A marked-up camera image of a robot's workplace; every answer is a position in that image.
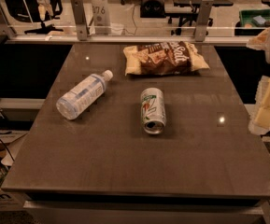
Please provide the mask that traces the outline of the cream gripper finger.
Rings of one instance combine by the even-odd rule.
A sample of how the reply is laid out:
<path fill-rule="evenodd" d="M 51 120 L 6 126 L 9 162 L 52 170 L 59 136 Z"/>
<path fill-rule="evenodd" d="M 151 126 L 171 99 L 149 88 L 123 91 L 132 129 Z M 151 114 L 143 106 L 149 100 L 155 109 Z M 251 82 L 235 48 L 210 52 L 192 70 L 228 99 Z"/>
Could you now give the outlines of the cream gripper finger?
<path fill-rule="evenodd" d="M 249 49 L 265 50 L 269 28 L 264 29 L 258 35 L 252 37 L 246 44 Z"/>
<path fill-rule="evenodd" d="M 249 131 L 256 135 L 270 132 L 270 77 L 262 76 L 256 95 L 256 104 L 250 115 Z"/>

